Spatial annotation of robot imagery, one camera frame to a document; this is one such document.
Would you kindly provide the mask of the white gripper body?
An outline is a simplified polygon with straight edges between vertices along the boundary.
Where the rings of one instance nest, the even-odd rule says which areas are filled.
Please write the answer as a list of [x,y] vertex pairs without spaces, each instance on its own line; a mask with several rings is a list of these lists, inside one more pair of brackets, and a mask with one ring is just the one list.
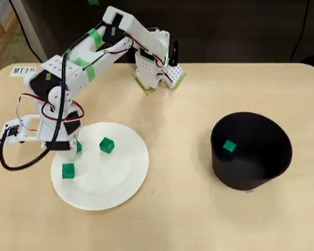
[[81,150],[77,138],[81,128],[82,107],[75,101],[71,101],[64,106],[63,117],[57,138],[52,142],[53,135],[57,126],[59,106],[52,106],[48,102],[35,102],[39,111],[40,125],[37,137],[45,148],[52,151],[69,151],[76,149],[77,153]]

